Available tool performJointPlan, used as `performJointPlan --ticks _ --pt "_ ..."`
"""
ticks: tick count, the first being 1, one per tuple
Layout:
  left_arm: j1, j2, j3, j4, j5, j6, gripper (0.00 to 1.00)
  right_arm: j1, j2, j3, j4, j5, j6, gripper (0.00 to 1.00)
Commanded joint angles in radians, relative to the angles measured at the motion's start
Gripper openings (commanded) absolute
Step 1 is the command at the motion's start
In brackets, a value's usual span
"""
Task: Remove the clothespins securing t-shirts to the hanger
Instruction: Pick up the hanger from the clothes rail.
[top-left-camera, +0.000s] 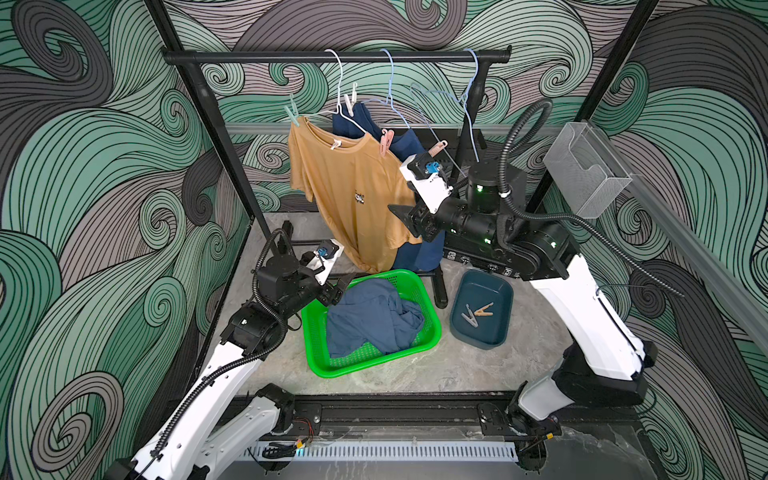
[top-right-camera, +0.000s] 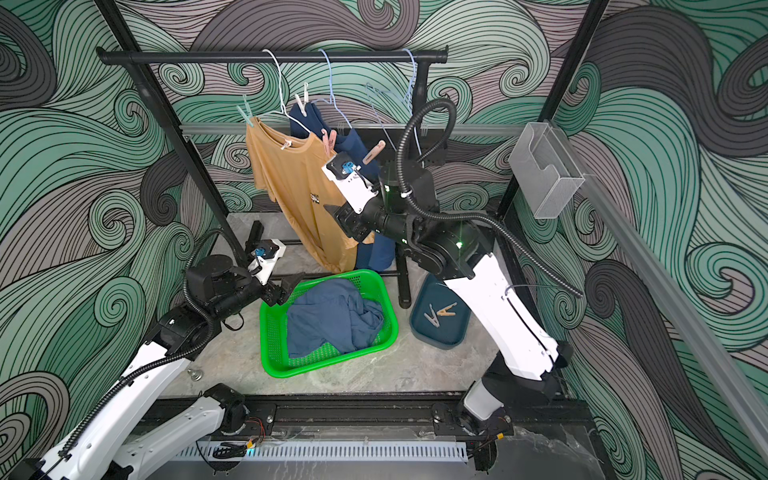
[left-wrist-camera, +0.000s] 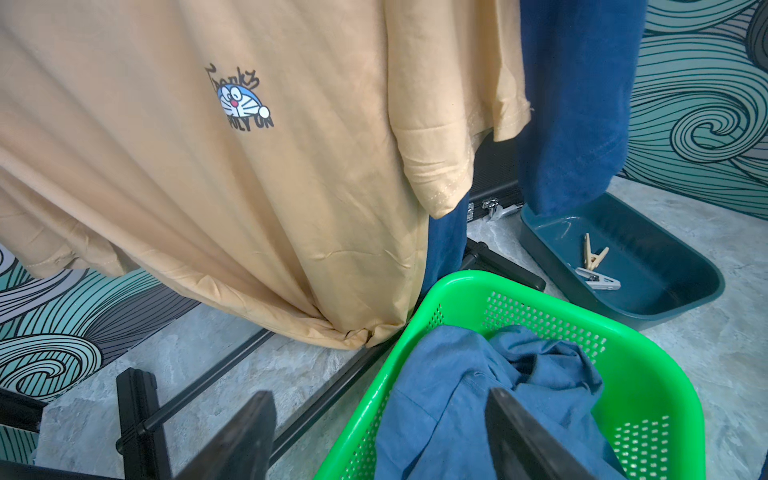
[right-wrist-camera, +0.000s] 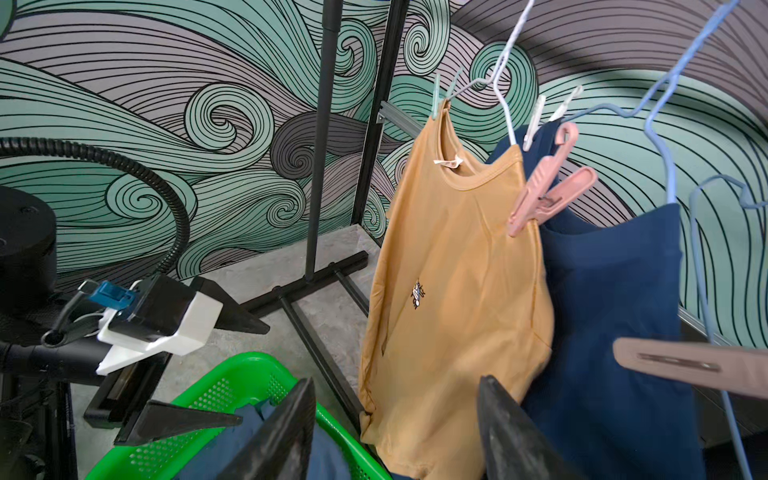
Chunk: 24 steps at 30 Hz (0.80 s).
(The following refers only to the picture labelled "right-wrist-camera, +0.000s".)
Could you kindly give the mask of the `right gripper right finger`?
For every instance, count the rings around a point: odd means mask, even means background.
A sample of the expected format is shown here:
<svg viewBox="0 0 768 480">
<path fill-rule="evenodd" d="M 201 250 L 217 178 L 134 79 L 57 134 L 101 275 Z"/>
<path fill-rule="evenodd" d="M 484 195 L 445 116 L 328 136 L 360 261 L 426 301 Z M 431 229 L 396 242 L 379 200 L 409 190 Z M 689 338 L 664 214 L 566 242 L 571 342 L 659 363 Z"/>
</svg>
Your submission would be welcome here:
<svg viewBox="0 0 768 480">
<path fill-rule="evenodd" d="M 487 479 L 581 477 L 492 375 L 480 379 L 477 414 Z"/>
</svg>

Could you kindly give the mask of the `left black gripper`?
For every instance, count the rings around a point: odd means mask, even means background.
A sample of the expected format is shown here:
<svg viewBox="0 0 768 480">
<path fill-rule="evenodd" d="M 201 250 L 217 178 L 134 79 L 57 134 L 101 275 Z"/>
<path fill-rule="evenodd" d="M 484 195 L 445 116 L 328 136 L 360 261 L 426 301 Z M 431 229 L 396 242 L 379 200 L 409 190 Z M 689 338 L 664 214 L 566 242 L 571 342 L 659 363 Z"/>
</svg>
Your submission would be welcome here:
<svg viewBox="0 0 768 480">
<path fill-rule="evenodd" d="M 190 287 L 222 304 L 215 329 L 255 335 L 270 331 L 269 325 L 251 315 L 215 281 L 196 276 Z M 238 415 L 150 400 L 171 358 L 170 353 L 159 353 L 110 373 L 88 404 L 84 420 L 96 429 L 121 428 L 113 445 L 127 447 L 242 424 Z"/>
</svg>

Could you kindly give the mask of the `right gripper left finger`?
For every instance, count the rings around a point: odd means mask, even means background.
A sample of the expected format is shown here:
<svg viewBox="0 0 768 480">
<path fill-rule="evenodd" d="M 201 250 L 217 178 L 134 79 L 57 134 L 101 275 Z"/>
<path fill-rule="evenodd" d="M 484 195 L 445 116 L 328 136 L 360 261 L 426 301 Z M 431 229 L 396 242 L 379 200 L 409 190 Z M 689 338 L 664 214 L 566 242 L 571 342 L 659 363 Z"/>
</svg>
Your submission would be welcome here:
<svg viewBox="0 0 768 480">
<path fill-rule="evenodd" d="M 314 381 L 301 379 L 217 479 L 306 479 L 315 415 Z"/>
</svg>

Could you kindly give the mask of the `tan yellow t-shirt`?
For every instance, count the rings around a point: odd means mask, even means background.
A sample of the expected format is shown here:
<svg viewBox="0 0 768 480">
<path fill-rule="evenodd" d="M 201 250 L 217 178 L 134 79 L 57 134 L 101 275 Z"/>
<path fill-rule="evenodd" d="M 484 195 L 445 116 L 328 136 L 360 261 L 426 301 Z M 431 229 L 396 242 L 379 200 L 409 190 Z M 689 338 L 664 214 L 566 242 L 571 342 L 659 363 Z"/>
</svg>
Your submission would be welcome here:
<svg viewBox="0 0 768 480">
<path fill-rule="evenodd" d="M 507 225 L 525 186 L 510 147 L 467 151 L 443 104 L 417 137 L 389 209 L 361 348 L 361 439 L 411 479 L 478 479 L 482 377 L 522 400 L 552 351 L 539 229 Z"/>
</svg>

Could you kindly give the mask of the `light blue wire hanger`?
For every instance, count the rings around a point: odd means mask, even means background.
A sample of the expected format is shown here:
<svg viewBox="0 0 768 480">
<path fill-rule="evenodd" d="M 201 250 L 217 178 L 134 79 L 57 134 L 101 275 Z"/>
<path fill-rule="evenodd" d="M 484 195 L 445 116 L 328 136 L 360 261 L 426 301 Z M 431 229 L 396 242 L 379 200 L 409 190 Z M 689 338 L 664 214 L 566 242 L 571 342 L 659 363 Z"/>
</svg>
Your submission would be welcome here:
<svg viewBox="0 0 768 480">
<path fill-rule="evenodd" d="M 698 222 L 698 199 L 704 190 L 704 187 L 717 181 L 723 180 L 738 190 L 738 202 L 744 210 L 757 210 L 765 208 L 767 206 L 766 201 L 755 202 L 749 187 L 742 181 L 739 181 L 731 176 L 718 174 L 710 178 L 707 178 L 702 183 L 698 184 L 692 193 L 689 195 L 689 209 L 690 209 L 690 234 L 691 234 L 691 247 L 693 264 L 695 268 L 695 278 L 697 285 L 697 299 L 698 304 L 702 310 L 703 323 L 705 329 L 705 335 L 709 344 L 714 344 L 715 340 L 715 322 L 711 308 L 709 306 L 707 290 L 706 290 L 706 275 L 703 263 L 702 242 L 699 233 Z M 738 462 L 741 475 L 743 479 L 752 480 L 752 472 L 747 459 L 746 451 L 742 441 L 742 437 L 739 431 L 736 416 L 733 410 L 733 405 L 729 393 L 726 390 L 719 391 L 721 400 L 724 407 L 724 412 L 728 422 L 729 431 L 731 434 L 731 441 L 736 460 Z"/>
</svg>

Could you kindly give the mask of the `green clothespin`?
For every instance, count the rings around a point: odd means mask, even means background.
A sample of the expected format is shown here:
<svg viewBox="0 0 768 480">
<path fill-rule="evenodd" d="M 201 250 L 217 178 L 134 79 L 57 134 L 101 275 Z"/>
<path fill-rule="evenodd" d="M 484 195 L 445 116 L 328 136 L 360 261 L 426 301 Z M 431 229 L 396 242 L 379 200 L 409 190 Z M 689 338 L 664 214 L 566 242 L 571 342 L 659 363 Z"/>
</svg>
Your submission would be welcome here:
<svg viewBox="0 0 768 480">
<path fill-rule="evenodd" d="M 433 85 L 433 93 L 432 93 L 432 106 L 431 106 L 431 112 L 430 112 L 430 118 L 432 120 L 436 120 L 440 111 L 443 109 L 443 104 L 445 101 L 451 100 L 457 95 L 460 94 L 460 91 L 457 89 L 458 86 L 458 80 L 464 73 L 464 68 L 459 68 L 455 74 L 452 77 L 451 83 L 448 86 L 445 93 L 442 93 L 442 87 L 441 87 L 441 76 L 440 73 L 437 72 L 434 79 L 434 85 Z"/>
</svg>

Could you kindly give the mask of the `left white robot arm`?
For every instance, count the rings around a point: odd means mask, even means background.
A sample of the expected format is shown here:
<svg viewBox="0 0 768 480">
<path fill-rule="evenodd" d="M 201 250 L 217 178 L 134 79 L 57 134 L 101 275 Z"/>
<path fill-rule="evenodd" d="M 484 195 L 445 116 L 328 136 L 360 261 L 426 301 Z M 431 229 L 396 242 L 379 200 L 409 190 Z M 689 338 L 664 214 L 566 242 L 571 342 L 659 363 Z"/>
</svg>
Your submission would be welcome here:
<svg viewBox="0 0 768 480">
<path fill-rule="evenodd" d="M 190 221 L 169 183 L 144 165 L 115 152 L 76 142 L 4 138 L 9 157 L 49 155 L 109 166 L 142 181 L 165 202 L 175 222 L 174 243 L 157 267 L 166 273 L 186 248 Z M 20 190 L 1 192 L 1 352 L 38 334 L 33 313 L 53 300 L 56 220 L 42 200 Z M 1 407 L 1 476 L 4 479 L 72 479 L 76 475 L 71 400 L 63 382 L 44 380 Z"/>
</svg>

